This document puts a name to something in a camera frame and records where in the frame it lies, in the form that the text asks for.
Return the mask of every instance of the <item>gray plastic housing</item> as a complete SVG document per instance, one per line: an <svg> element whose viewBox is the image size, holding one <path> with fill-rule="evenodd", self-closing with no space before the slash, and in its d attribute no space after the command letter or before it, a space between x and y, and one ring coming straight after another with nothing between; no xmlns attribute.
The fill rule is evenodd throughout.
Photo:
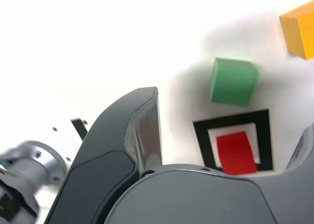
<svg viewBox="0 0 314 224"><path fill-rule="evenodd" d="M116 200L140 179L140 173L161 165L157 100L156 87L136 89L96 119L46 224L104 223Z"/></svg>
<svg viewBox="0 0 314 224"><path fill-rule="evenodd" d="M314 220L314 128L304 130L288 170L230 176L195 165L167 165L132 185L105 224L308 224Z"/></svg>

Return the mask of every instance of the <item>black square marker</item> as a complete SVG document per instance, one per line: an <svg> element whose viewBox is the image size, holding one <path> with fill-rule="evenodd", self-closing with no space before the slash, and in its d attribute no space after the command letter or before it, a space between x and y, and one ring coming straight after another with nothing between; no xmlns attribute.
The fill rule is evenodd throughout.
<svg viewBox="0 0 314 224"><path fill-rule="evenodd" d="M254 111L245 114L193 122L205 166L222 171L222 169L218 168L215 163L209 139L209 129L250 123L254 123L256 127L260 155L260 164L257 164L258 171L273 170L269 110Z"/></svg>

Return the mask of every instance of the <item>wooden block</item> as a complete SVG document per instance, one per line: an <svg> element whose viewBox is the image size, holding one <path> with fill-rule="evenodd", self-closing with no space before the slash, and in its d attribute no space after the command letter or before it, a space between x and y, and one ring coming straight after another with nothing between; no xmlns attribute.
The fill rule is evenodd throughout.
<svg viewBox="0 0 314 224"><path fill-rule="evenodd" d="M314 1L280 17L286 45L291 54L314 57Z"/></svg>
<svg viewBox="0 0 314 224"><path fill-rule="evenodd" d="M210 85L215 103L248 106L259 73L252 63L216 58Z"/></svg>
<svg viewBox="0 0 314 224"><path fill-rule="evenodd" d="M217 137L217 148L224 173L240 175L257 172L250 143L244 131Z"/></svg>

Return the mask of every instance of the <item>red block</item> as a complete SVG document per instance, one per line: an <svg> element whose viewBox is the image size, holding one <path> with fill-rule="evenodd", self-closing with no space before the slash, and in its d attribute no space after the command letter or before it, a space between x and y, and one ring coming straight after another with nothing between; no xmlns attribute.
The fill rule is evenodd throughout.
<svg viewBox="0 0 314 224"><path fill-rule="evenodd" d="M217 137L217 147L224 173L240 175L257 172L257 166L245 132Z"/></svg>

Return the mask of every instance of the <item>yellow block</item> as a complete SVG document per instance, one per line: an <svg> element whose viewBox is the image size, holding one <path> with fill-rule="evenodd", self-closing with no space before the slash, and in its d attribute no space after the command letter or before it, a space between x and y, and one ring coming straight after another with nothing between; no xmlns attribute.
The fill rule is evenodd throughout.
<svg viewBox="0 0 314 224"><path fill-rule="evenodd" d="M280 17L288 51L304 59L314 57L314 1Z"/></svg>

